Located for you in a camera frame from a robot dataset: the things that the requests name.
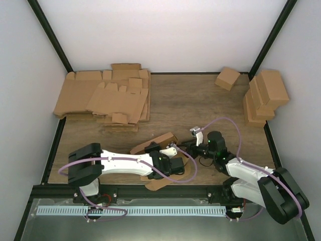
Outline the brown cardboard box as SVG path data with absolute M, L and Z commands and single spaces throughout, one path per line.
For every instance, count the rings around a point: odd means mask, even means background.
M 159 137 L 156 137 L 150 141 L 147 141 L 145 143 L 142 143 L 132 148 L 129 153 L 132 155 L 144 154 L 145 148 L 149 146 L 151 143 L 157 143 L 160 146 L 160 149 L 162 150 L 162 149 L 166 149 L 170 143 L 177 144 L 178 139 L 173 133 L 168 132 L 166 134 L 163 134 Z M 182 157 L 183 162 L 185 164 L 185 172 L 182 175 L 171 175 L 170 178 L 176 181 L 179 181 L 179 180 L 186 181 L 186 179 L 191 175 L 191 172 L 192 172 L 192 168 L 191 168 L 192 161 L 182 153 L 178 153 L 176 157 Z M 165 186 L 178 184 L 166 178 L 155 180 L 155 179 L 148 179 L 145 176 L 141 176 L 140 179 L 141 181 L 147 181 L 147 183 L 145 184 L 145 187 L 150 191 L 157 191 L 157 190 L 160 190 L 161 188 L 164 188 Z

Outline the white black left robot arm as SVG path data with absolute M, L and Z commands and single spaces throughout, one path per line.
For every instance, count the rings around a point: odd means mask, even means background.
M 135 174 L 160 180 L 164 176 L 184 174 L 185 165 L 173 147 L 162 149 L 155 142 L 144 148 L 142 154 L 113 153 L 91 143 L 68 156 L 68 184 L 79 187 L 92 203 L 102 198 L 99 177 L 107 174 Z

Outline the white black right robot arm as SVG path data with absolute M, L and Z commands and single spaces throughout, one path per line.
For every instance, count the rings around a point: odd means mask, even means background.
M 193 158 L 211 159 L 215 168 L 229 176 L 223 183 L 223 197 L 228 202 L 247 199 L 265 208 L 278 223 L 299 218 L 309 207 L 309 200 L 285 168 L 275 170 L 248 163 L 228 151 L 222 134 L 212 131 L 203 141 L 202 132 L 192 131 L 194 140 L 180 147 Z

